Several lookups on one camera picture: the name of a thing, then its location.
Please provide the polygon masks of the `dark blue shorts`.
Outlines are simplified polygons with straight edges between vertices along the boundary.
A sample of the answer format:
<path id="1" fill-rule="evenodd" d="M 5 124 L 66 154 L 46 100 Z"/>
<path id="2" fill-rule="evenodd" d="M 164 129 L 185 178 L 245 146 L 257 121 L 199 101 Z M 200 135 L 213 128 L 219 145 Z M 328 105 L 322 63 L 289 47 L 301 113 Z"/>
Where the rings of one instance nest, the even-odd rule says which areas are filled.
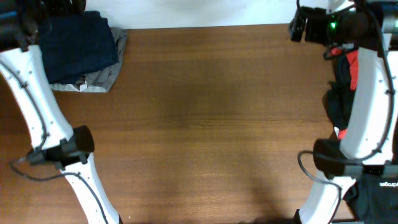
<path id="1" fill-rule="evenodd" d="M 98 11 L 50 17 L 39 26 L 39 47 L 50 84 L 72 84 L 119 62 L 108 20 Z"/>

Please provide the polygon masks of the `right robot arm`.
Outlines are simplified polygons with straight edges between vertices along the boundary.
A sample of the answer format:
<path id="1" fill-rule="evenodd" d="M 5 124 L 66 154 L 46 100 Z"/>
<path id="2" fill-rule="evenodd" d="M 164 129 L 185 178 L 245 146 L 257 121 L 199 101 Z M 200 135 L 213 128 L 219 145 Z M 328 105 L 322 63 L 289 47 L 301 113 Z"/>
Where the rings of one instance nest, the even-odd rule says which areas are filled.
<path id="1" fill-rule="evenodd" d="M 397 2 L 330 1 L 297 6 L 294 42 L 358 53 L 358 82 L 346 134 L 318 139 L 311 150 L 317 174 L 294 223 L 333 223 L 342 200 L 357 223 L 397 222 Z"/>

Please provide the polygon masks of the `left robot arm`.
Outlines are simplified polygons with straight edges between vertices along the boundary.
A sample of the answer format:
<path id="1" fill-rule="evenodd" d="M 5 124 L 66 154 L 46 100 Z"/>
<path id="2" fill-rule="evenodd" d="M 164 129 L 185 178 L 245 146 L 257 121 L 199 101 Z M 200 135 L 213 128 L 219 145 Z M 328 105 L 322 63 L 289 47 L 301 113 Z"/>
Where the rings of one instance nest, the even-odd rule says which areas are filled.
<path id="1" fill-rule="evenodd" d="M 91 131 L 70 125 L 50 89 L 37 30 L 47 17 L 43 1 L 1 1 L 1 75 L 25 119 L 32 146 L 9 167 L 35 182 L 66 179 L 88 223 L 121 223 L 96 171 Z"/>

